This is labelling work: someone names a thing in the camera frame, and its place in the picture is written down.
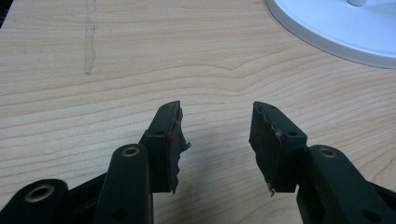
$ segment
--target black plastic part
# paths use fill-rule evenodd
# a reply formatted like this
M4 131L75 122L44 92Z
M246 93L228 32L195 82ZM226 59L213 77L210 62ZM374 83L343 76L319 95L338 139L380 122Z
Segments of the black plastic part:
M389 189L385 189L381 186L378 186L377 184L374 183L370 183L370 184L373 187L373 189L376 191L376 193L388 205L388 207L391 208L393 212L396 213L396 193Z
M180 101L162 105L139 144L149 150L151 192L175 193L180 153L191 145L181 131Z
M320 223L396 222L395 213L341 151L312 146L304 158L304 165L323 206ZM304 209L312 209L312 206L300 207L302 214Z
M9 9L11 8L13 0L2 0L0 1L0 29L6 20Z
M249 143L269 190L294 192L297 155L304 151L307 136L279 109L261 102L253 104Z
M68 223L91 223L106 174L97 176L69 191L67 206L70 213Z
M304 224L322 223L325 211L315 189L299 188L297 204Z
M149 151L138 144L117 149L103 185L93 223L152 223Z
M62 180L38 180L14 195L1 211L0 223L65 223L67 193L67 185Z

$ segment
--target wooden surface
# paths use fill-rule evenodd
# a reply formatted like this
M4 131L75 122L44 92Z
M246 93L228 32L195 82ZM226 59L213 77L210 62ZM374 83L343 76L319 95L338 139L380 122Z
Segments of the wooden surface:
M302 222L256 165L254 101L396 190L396 70L313 48L262 0L14 0L0 52L1 207L38 179L103 173L175 100L193 147L176 195L154 196L155 223Z

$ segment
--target white object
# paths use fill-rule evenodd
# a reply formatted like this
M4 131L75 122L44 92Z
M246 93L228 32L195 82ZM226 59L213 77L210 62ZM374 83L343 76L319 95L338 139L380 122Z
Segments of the white object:
M396 68L396 1L266 0L275 18L309 44L341 58Z

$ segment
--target light wood tabletop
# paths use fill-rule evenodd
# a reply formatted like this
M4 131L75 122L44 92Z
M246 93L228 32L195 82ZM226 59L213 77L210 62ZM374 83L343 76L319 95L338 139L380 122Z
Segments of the light wood tabletop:
M254 101L396 190L396 70L310 46L262 0L14 0L0 52L0 207L39 179L102 174L175 100L192 147L155 223L302 223L255 162Z

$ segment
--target wood grain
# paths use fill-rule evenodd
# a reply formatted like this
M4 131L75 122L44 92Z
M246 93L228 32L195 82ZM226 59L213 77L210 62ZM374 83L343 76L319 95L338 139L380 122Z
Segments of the wood grain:
M101 174L174 100L193 147L177 194L154 197L156 223L302 222L255 163L254 101L396 190L396 71L311 47L263 1L18 0L0 50L1 207L38 179Z

